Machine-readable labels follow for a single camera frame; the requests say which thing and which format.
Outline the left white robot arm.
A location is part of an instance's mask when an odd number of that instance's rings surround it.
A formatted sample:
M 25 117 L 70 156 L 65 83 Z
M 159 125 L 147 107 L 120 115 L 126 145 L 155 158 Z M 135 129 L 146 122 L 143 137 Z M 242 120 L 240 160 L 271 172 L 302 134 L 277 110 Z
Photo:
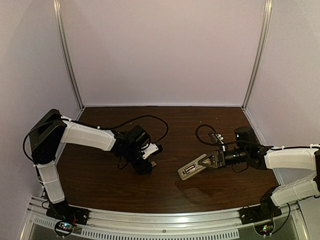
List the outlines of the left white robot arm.
M 42 186 L 53 204 L 52 213 L 61 222 L 72 218 L 58 170 L 55 164 L 56 152 L 60 144 L 74 144 L 111 152 L 125 159 L 137 174 L 150 173 L 152 163 L 148 158 L 160 148 L 151 142 L 150 135 L 139 125 L 130 131 L 120 132 L 114 128 L 103 128 L 79 123 L 51 109 L 27 133 L 24 141 L 29 141 L 31 154 L 26 157 L 36 167 Z

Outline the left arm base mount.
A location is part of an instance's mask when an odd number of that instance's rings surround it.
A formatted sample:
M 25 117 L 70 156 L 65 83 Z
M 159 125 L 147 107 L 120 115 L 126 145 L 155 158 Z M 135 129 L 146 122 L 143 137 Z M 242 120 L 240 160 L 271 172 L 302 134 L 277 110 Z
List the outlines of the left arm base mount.
M 46 211 L 46 216 L 75 225 L 86 225 L 90 211 L 86 208 L 63 204 L 53 204 Z

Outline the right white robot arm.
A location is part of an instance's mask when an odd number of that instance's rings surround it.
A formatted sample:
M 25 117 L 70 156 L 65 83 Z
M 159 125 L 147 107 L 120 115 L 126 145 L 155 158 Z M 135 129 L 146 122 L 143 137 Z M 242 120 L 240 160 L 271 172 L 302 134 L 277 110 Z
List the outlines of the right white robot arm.
M 241 126 L 234 130 L 236 147 L 228 149 L 230 142 L 213 132 L 209 134 L 210 146 L 217 147 L 212 153 L 199 160 L 199 165 L 220 169 L 245 163 L 247 168 L 256 170 L 274 170 L 280 168 L 305 169 L 311 174 L 286 185 L 271 188 L 260 199 L 256 210 L 259 220 L 268 220 L 276 207 L 290 202 L 320 196 L 320 146 L 266 146 L 257 141 L 254 130 L 249 126 Z

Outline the white remote control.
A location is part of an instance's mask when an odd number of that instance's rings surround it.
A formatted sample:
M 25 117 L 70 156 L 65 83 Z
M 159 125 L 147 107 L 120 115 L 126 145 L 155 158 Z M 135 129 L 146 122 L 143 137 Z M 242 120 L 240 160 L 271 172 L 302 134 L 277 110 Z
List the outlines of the white remote control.
M 207 167 L 199 165 L 199 160 L 204 156 L 205 154 L 202 154 L 201 156 L 197 157 L 196 159 L 192 160 L 188 164 L 184 165 L 183 167 L 178 169 L 178 174 L 180 178 L 185 181 L 189 179 L 190 177 L 196 175 L 197 173 L 203 171 Z

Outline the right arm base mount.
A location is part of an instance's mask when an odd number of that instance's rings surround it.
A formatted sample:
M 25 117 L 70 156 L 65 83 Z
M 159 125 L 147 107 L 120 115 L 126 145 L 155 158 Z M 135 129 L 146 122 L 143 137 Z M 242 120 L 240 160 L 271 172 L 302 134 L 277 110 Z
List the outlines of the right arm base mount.
M 265 208 L 265 206 L 259 204 L 255 206 L 244 206 L 238 210 L 241 223 L 243 225 L 256 223 L 266 220 L 271 220 L 274 217 L 278 217 L 282 214 L 279 207 Z

